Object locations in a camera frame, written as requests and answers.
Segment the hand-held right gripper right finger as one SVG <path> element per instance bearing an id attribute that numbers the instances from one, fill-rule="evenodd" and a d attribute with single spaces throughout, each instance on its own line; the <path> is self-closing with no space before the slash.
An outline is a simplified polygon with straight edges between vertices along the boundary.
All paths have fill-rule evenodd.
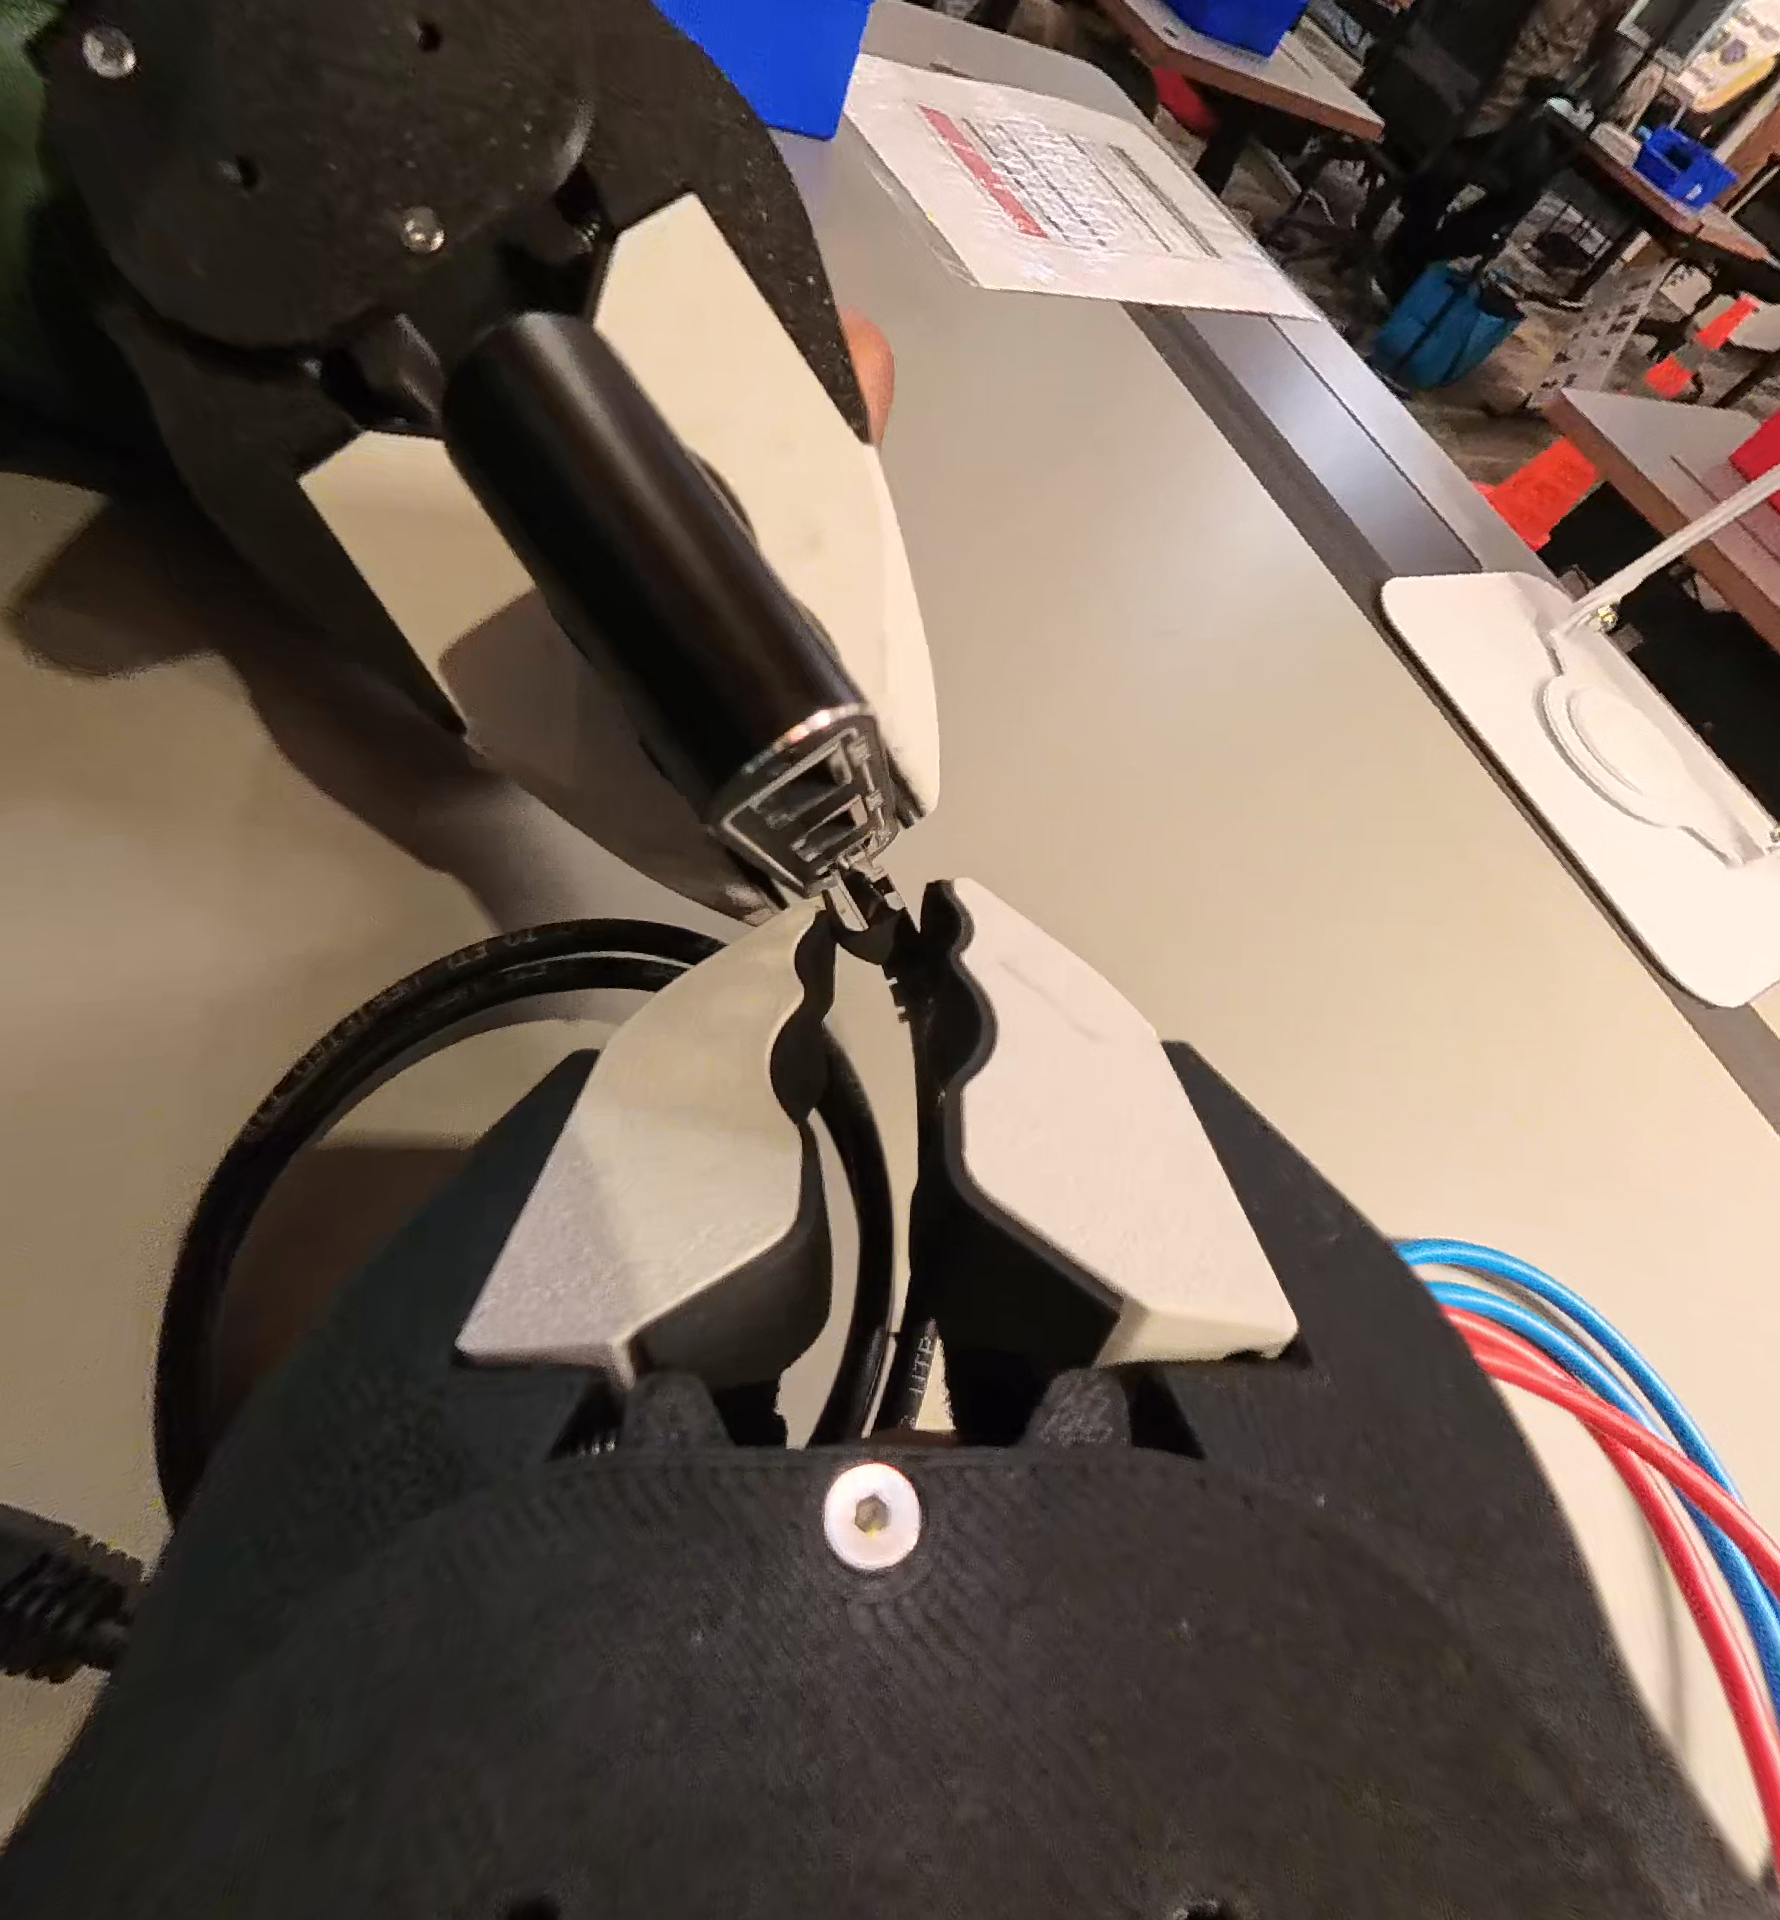
<path id="1" fill-rule="evenodd" d="M 911 954 L 911 1296 L 958 1372 L 1280 1359 L 1295 1307 L 1158 1029 L 976 880 Z"/>

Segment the black ethernet port adapter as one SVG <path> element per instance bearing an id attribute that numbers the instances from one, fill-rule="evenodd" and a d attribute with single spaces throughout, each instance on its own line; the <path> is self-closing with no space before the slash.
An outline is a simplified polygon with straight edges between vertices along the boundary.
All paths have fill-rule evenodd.
<path id="1" fill-rule="evenodd" d="M 442 418 L 466 487 L 698 821 L 856 932 L 893 920 L 882 858 L 907 800 L 879 710 L 595 326 L 501 324 Z"/>

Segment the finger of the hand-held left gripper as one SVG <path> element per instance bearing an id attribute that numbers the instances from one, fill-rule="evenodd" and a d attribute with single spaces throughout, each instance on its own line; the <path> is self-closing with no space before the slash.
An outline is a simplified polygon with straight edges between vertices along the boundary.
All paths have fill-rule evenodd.
<path id="1" fill-rule="evenodd" d="M 303 493 L 490 772 L 696 907 L 730 921 L 777 916 L 653 763 L 442 442 L 362 436 Z"/>
<path id="2" fill-rule="evenodd" d="M 595 328 L 729 487 L 879 715 L 916 817 L 939 800 L 931 651 L 879 448 L 860 439 L 696 198 L 613 244 Z"/>

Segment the white lamp base plate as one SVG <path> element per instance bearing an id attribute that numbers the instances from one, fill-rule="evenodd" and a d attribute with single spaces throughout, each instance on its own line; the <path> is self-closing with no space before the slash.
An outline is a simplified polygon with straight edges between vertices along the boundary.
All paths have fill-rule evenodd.
<path id="1" fill-rule="evenodd" d="M 1524 573 L 1395 578 L 1383 618 L 1624 932 L 1694 999 L 1780 982 L 1780 825 L 1609 637 L 1649 578 L 1780 493 L 1780 465 L 1599 590 Z"/>

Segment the blue storage bin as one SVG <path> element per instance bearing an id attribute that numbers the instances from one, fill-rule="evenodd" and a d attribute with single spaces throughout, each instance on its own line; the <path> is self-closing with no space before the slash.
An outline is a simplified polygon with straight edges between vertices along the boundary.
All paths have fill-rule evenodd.
<path id="1" fill-rule="evenodd" d="M 1716 152 L 1682 128 L 1646 132 L 1631 167 L 1666 200 L 1686 209 L 1715 205 L 1740 182 L 1740 174 Z"/>
<path id="2" fill-rule="evenodd" d="M 1295 34 L 1309 2 L 1292 0 L 1176 0 L 1168 2 L 1192 34 L 1270 60 Z"/>
<path id="3" fill-rule="evenodd" d="M 773 132 L 831 139 L 873 2 L 661 2 Z"/>

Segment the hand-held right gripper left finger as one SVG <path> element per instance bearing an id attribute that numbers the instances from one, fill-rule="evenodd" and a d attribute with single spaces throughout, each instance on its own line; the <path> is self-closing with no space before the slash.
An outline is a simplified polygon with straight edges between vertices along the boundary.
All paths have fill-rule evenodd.
<path id="1" fill-rule="evenodd" d="M 598 1055 L 456 1354 L 618 1390 L 780 1383 L 831 1310 L 811 1116 L 833 988 L 833 924 L 795 907 L 651 997 Z"/>

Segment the blue bag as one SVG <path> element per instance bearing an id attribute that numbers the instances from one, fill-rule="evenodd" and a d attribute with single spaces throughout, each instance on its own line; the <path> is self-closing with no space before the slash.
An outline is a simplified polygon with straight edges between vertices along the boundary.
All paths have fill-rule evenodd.
<path id="1" fill-rule="evenodd" d="M 1368 365 L 1395 391 L 1435 392 L 1476 372 L 1523 324 L 1505 282 L 1440 260 L 1391 311 Z"/>

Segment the laminated instruction sheet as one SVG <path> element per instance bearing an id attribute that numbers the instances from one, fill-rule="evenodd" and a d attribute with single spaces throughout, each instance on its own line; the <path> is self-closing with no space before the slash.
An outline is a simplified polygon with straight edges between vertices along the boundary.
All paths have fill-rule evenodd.
<path id="1" fill-rule="evenodd" d="M 1143 121 L 861 55 L 848 124 L 962 276 L 987 292 L 1320 319 Z"/>

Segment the person's left hand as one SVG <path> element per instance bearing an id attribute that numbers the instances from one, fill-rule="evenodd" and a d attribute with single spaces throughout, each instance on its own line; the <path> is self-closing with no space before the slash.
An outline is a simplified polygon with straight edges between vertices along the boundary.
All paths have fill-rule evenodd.
<path id="1" fill-rule="evenodd" d="M 895 351 L 879 324 L 856 308 L 842 308 L 857 389 L 870 422 L 870 444 L 882 446 L 897 397 Z"/>

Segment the wooden work table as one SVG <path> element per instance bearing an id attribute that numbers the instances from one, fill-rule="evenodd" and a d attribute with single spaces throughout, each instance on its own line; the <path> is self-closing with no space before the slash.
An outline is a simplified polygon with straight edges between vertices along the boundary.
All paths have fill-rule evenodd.
<path id="1" fill-rule="evenodd" d="M 1164 2 L 1099 2 L 1097 8 L 1147 69 L 1204 96 L 1219 133 L 1249 132 L 1261 116 L 1274 114 L 1311 129 L 1383 139 L 1383 116 L 1295 36 L 1259 55 L 1199 34 Z"/>

